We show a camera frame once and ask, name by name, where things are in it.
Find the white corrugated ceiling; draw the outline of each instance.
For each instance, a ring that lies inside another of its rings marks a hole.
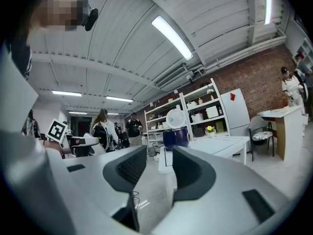
[[[283,13],[273,0],[272,20],[264,25],[265,0],[256,0],[253,44],[275,37]],[[89,32],[37,31],[30,37],[30,84],[44,101],[59,100],[68,110],[97,112],[101,107],[128,114],[165,93],[155,87],[162,72],[185,63],[209,65],[248,47],[248,0],[89,0],[100,16]],[[161,15],[186,42],[194,58],[186,62],[151,22]],[[81,92],[82,97],[52,95]],[[105,96],[134,99],[125,102]]]

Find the brick wall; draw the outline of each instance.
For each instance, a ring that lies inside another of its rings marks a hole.
[[[198,89],[203,83],[210,83],[210,78],[213,78],[220,94],[237,88],[241,89],[249,116],[252,118],[258,112],[278,109],[287,105],[288,101],[281,88],[280,68],[282,66],[288,67],[290,71],[295,69],[295,63],[285,45],[259,52],[203,76],[193,84],[181,88],[179,92],[187,94]],[[168,98],[173,95],[170,94],[160,99],[157,106],[166,103]],[[146,131],[144,110],[137,112],[137,118],[144,125],[143,130]]]

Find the red magnet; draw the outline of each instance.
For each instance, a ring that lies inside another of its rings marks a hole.
[[[235,101],[235,97],[236,97],[235,94],[233,94],[233,93],[230,94],[230,100],[231,100],[231,101]]]

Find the white refrigerator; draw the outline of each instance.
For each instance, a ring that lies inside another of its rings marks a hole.
[[[221,95],[225,114],[227,115],[230,135],[242,137],[249,137],[248,127],[250,125],[250,118],[246,102],[240,89],[227,92]],[[247,151],[250,151],[250,142],[247,143]]]

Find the white table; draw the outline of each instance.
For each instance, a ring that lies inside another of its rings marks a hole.
[[[301,107],[287,107],[258,115],[272,123],[273,134],[277,138],[276,154],[284,161],[294,161],[302,149],[303,125],[308,124],[308,116],[302,115]]]
[[[246,143],[249,137],[203,137],[196,141],[191,141],[189,148],[203,151],[222,158],[229,158],[237,152],[241,152],[241,162],[246,164]],[[165,147],[161,148],[160,159],[158,163],[158,171],[164,174],[166,194],[169,204],[172,204],[174,190],[177,189],[176,176],[173,170],[173,153],[165,151]]]

